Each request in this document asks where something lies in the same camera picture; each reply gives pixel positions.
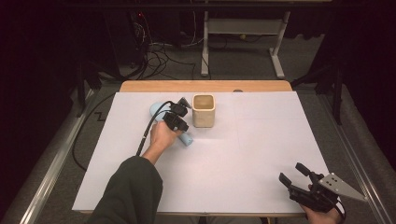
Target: white tabletop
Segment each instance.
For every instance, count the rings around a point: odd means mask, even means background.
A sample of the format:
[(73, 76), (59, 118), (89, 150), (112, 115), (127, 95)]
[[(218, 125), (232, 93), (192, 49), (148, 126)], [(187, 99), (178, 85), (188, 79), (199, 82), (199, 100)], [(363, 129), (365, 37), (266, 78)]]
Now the white tabletop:
[[(73, 210), (91, 211), (108, 179), (136, 153), (149, 120), (149, 107), (201, 92), (119, 92), (106, 119)], [(296, 92), (209, 92), (216, 98), (213, 128), (184, 120), (193, 143), (176, 140), (156, 164), (163, 179), (159, 213), (185, 215), (300, 215), (300, 206), (278, 180), (310, 183), (295, 168), (301, 162), (316, 173), (328, 169)]]

